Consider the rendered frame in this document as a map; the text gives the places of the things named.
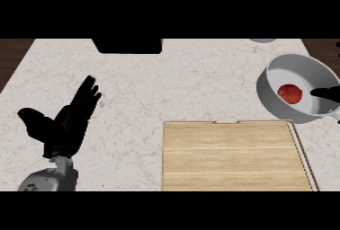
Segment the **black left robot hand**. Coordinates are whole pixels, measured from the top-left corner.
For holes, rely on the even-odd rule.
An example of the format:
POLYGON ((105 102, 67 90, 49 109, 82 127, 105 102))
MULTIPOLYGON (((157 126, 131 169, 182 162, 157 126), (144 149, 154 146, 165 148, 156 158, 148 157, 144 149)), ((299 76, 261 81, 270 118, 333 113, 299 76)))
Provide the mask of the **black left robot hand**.
POLYGON ((45 144, 45 158, 51 159, 55 156, 71 158, 77 154, 100 98, 97 78, 89 75, 71 103, 63 107, 57 118, 51 119, 33 108, 20 110, 18 115, 29 136, 45 144))

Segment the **black appliance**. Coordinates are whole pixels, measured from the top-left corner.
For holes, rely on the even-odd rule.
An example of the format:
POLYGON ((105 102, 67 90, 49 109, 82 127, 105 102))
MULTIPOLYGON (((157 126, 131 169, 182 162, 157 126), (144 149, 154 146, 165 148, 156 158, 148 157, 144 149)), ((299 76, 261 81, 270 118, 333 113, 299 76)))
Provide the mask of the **black appliance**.
POLYGON ((102 54, 160 54, 162 39, 94 39, 102 54))

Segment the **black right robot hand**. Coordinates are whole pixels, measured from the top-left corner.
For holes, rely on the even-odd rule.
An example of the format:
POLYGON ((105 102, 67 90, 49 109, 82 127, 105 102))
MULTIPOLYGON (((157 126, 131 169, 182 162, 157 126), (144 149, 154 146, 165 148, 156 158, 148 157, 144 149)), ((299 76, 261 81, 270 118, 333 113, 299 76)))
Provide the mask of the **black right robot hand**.
POLYGON ((340 85, 332 88, 317 88, 309 93, 312 96, 340 103, 340 85))

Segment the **pale wooden tray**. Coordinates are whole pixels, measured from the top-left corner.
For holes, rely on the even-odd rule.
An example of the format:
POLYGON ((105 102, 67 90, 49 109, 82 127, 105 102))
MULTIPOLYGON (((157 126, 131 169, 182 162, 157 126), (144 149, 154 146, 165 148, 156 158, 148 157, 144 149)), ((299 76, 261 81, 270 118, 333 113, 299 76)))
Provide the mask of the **pale wooden tray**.
POLYGON ((295 123, 166 122, 163 189, 317 191, 295 123))

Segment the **grey metal pot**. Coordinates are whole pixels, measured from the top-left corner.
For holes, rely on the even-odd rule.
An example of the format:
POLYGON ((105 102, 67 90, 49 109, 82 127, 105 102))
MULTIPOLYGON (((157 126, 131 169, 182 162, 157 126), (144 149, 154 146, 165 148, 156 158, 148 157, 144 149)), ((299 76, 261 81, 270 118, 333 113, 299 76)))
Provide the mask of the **grey metal pot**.
POLYGON ((317 88, 340 86, 340 78, 318 59, 301 54, 278 55, 258 78, 256 92, 268 111, 280 119, 296 124, 309 123, 327 116, 340 123, 340 103, 311 95, 317 88), (280 97, 280 88, 293 84, 302 90, 302 100, 290 104, 280 97))

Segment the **red pear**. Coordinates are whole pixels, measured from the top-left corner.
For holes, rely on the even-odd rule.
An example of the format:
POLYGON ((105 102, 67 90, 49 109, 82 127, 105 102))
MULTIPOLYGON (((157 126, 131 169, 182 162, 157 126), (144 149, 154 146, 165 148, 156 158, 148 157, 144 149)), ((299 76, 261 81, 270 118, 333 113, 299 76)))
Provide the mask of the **red pear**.
POLYGON ((278 90, 278 95, 289 104, 298 104, 304 98, 304 91, 295 84, 286 84, 278 90))

